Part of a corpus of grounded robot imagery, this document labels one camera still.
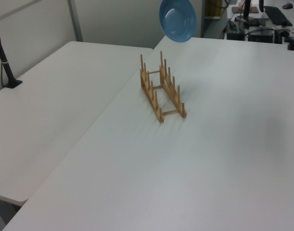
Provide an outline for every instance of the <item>desk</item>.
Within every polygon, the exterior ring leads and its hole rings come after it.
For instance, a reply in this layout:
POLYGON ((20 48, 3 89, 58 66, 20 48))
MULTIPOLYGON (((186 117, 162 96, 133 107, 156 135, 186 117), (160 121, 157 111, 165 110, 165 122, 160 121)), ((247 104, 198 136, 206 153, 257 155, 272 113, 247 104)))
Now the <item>desk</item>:
POLYGON ((147 69, 160 50, 187 118, 136 71, 5 231, 294 231, 294 51, 164 37, 147 69))
POLYGON ((70 42, 0 91, 0 199, 22 205, 152 49, 70 42))
MULTIPOLYGON (((252 2, 253 2, 253 6, 256 6, 259 10, 258 0, 253 0, 252 2)), ((285 15, 285 17, 293 24, 293 26, 287 26, 286 29, 290 29, 291 31, 294 32, 294 2, 291 1, 293 8, 285 10, 282 8, 282 6, 287 3, 288 3, 288 0, 264 0, 265 6, 278 7, 282 11, 282 13, 285 15)), ((234 6, 238 6, 238 4, 237 5, 229 5, 229 7, 227 8, 227 18, 228 19, 230 19, 233 16, 232 7, 234 7, 234 6)), ((234 21, 235 17, 238 15, 239 14, 235 14, 232 18, 232 21, 234 21)), ((251 14, 249 14, 249 16, 253 17, 253 18, 268 18, 267 14, 265 12, 262 13, 260 11, 259 11, 259 13, 251 13, 251 14)), ((266 20, 266 26, 273 28, 273 29, 281 29, 281 26, 276 26, 276 25, 272 24, 272 21, 269 19, 266 20)))

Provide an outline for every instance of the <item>black cable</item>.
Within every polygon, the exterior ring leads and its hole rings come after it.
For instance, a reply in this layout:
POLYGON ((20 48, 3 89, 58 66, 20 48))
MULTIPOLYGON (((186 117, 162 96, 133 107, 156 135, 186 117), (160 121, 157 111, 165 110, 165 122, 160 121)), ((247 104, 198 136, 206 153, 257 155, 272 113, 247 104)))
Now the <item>black cable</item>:
POLYGON ((234 17, 235 14, 236 14, 236 13, 234 13, 233 16, 231 16, 230 21, 232 21, 232 18, 234 17))
POLYGON ((288 30, 288 29, 280 29, 280 30, 285 30, 285 31, 291 32, 294 35, 294 32, 291 30, 288 30))
POLYGON ((218 6, 215 3, 213 3, 211 0, 208 0, 209 3, 217 8, 221 8, 221 9, 226 9, 229 6, 229 3, 227 2, 227 0, 224 0, 224 2, 226 3, 226 6, 218 6))
POLYGON ((2 79, 2 64, 1 64, 1 84, 2 84, 2 87, 4 88, 3 79, 2 79))
POLYGON ((241 6, 241 9, 240 9, 239 25, 238 25, 238 30, 239 31, 240 31, 240 24, 241 24, 241 12, 242 12, 242 8, 243 8, 244 4, 245 4, 245 1, 244 1, 243 5, 241 6))
POLYGON ((241 8, 240 8, 240 16, 239 16, 239 20, 240 20, 240 21, 241 21, 241 12, 242 12, 242 8, 243 8, 244 5, 245 5, 245 1, 244 1, 243 5, 242 5, 241 8))
POLYGON ((259 31, 264 31, 264 30, 272 30, 272 31, 276 31, 274 29, 271 29, 271 28, 268 28, 268 29, 257 29, 257 30, 253 30, 253 31, 250 31, 249 33, 246 33, 245 35, 249 35, 249 34, 252 34, 252 33, 255 33, 255 32, 259 32, 259 31))

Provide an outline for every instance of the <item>monitor stand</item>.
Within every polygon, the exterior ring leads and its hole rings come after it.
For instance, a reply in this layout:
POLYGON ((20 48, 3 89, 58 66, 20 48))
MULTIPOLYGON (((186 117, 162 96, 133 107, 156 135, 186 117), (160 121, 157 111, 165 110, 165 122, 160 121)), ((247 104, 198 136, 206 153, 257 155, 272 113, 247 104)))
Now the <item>monitor stand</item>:
POLYGON ((243 22, 244 27, 247 29, 249 29, 249 27, 251 27, 251 26, 259 26, 259 21, 256 18, 251 18, 251 17, 245 18, 243 16, 241 16, 241 17, 237 16, 235 18, 235 22, 240 22, 240 21, 243 22))

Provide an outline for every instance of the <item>white wall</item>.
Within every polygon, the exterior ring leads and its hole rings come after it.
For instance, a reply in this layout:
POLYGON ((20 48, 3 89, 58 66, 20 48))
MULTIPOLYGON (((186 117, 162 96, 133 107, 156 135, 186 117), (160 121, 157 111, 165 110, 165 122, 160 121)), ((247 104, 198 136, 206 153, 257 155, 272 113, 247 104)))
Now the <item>white wall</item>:
MULTIPOLYGON (((200 37, 203 0, 193 4, 200 37)), ((154 48, 164 33, 159 23, 161 0, 72 0, 84 42, 154 48)))
POLYGON ((41 0, 1 19, 0 37, 14 77, 19 77, 76 40, 67 0, 41 0))

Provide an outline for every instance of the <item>computer mouse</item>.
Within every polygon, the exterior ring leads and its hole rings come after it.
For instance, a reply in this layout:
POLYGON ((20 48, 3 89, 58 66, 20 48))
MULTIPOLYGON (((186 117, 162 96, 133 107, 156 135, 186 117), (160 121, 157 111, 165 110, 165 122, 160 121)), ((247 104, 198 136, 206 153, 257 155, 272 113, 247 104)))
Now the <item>computer mouse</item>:
POLYGON ((285 10, 291 9, 292 7, 293 7, 293 5, 291 3, 287 3, 287 4, 282 6, 282 8, 285 9, 285 10))

